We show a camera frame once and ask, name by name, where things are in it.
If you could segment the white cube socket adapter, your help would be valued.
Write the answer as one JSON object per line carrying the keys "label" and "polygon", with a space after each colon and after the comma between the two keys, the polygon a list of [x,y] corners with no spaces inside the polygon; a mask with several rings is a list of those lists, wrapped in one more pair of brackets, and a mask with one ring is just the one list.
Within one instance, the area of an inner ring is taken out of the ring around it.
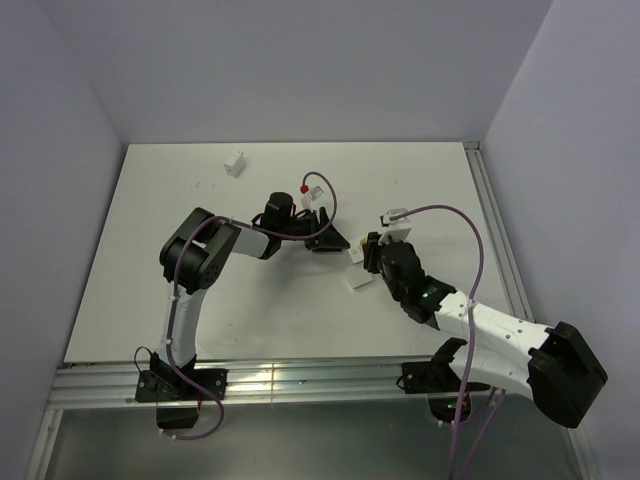
{"label": "white cube socket adapter", "polygon": [[348,250],[349,257],[353,264],[359,264],[364,261],[364,250],[362,246],[362,239],[353,239],[350,241],[350,248]]}

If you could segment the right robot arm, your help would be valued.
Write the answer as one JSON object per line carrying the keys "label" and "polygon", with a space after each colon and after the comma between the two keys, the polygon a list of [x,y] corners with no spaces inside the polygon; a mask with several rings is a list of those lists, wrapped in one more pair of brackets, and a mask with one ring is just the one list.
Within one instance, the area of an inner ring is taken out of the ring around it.
{"label": "right robot arm", "polygon": [[580,425],[608,376],[577,328],[527,322],[471,301],[427,275],[406,241],[383,242],[371,232],[362,247],[365,270],[382,277],[401,309],[447,337],[429,360],[402,364],[401,390],[434,394],[495,387],[531,400],[563,427]]}

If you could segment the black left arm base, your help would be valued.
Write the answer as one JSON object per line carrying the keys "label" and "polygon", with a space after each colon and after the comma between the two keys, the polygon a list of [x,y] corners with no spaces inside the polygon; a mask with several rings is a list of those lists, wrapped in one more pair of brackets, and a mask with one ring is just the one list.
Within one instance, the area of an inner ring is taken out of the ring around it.
{"label": "black left arm base", "polygon": [[[189,378],[207,389],[218,400],[225,398],[228,371],[222,368],[196,369]],[[162,380],[150,370],[139,374],[135,401],[138,403],[177,402],[203,400],[205,395],[184,380],[178,378],[176,385]]]}

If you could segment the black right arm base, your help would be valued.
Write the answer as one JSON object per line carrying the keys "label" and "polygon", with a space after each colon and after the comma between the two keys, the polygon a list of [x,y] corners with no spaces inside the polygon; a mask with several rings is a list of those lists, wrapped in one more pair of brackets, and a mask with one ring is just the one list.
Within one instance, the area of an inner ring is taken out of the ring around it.
{"label": "black right arm base", "polygon": [[407,394],[453,393],[461,379],[448,364],[429,360],[402,363],[398,384]]}

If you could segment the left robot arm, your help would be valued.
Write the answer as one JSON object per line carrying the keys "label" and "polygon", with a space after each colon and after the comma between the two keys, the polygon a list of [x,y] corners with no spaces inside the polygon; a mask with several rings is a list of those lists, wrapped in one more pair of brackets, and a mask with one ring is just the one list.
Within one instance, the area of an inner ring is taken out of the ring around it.
{"label": "left robot arm", "polygon": [[159,255],[171,288],[165,333],[150,359],[150,372],[172,399],[195,386],[195,336],[207,290],[218,280],[231,254],[268,260],[284,240],[301,241],[313,253],[342,252],[348,240],[333,226],[324,207],[295,210],[293,197],[270,195],[264,210],[248,225],[194,209],[167,240]]}

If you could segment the white USB charger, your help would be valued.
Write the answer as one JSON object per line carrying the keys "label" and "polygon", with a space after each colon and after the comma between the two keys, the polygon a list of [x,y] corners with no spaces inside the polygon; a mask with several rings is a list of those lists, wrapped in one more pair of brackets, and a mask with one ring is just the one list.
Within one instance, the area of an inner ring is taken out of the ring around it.
{"label": "white USB charger", "polygon": [[242,151],[234,152],[224,163],[227,175],[237,178],[246,166],[246,160]]}
{"label": "white USB charger", "polygon": [[375,280],[374,276],[367,272],[361,264],[350,265],[345,270],[343,278],[351,290],[357,290]]}

